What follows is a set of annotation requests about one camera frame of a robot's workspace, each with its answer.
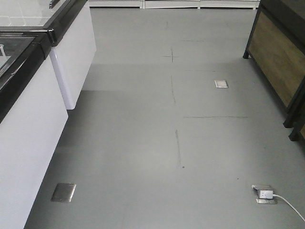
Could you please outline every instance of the chest freezer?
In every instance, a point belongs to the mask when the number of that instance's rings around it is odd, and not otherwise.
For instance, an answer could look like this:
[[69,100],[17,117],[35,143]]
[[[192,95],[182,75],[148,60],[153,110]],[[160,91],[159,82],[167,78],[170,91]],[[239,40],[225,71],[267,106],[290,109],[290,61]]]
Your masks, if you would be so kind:
[[96,52],[86,0],[0,0],[1,32],[46,33],[66,109],[76,106]]
[[0,36],[0,228],[22,229],[68,114],[46,34]]

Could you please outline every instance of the white wall base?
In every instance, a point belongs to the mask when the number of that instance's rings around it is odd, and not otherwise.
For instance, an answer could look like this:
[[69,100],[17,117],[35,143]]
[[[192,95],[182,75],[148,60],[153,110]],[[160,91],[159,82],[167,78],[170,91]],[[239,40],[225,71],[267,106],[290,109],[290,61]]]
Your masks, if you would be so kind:
[[90,7],[139,7],[140,9],[161,8],[253,8],[259,0],[88,0]]
[[200,7],[200,0],[146,0],[145,9]]
[[142,8],[141,0],[88,0],[90,7],[139,7]]
[[219,8],[257,8],[258,0],[201,0],[200,7]]

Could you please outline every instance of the cabinet leg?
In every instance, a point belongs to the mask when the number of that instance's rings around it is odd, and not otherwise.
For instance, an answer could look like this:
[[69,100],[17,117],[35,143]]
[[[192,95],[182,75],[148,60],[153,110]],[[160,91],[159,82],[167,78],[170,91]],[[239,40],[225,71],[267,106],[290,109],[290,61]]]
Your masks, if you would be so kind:
[[289,135],[290,141],[296,142],[300,140],[299,133],[294,129]]
[[243,55],[244,59],[249,59],[249,53],[247,50],[244,51],[244,55]]
[[288,117],[286,118],[286,120],[284,121],[283,125],[286,128],[292,128],[293,124],[294,124],[294,118],[293,115],[289,114]]

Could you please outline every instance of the white plug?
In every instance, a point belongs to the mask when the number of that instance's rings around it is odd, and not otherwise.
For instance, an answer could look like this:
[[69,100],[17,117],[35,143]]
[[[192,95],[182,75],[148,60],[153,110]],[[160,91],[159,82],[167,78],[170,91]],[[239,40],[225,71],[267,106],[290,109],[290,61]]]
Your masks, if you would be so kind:
[[273,190],[259,189],[257,194],[260,199],[273,199]]

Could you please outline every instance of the freezer glass top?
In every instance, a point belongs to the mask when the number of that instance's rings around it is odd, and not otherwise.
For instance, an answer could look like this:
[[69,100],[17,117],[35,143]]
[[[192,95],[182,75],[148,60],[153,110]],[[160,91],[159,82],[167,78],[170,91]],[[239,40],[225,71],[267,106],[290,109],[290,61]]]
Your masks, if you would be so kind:
[[33,39],[33,37],[0,37],[0,89],[5,84],[2,76]]
[[0,26],[44,26],[69,1],[0,0]]

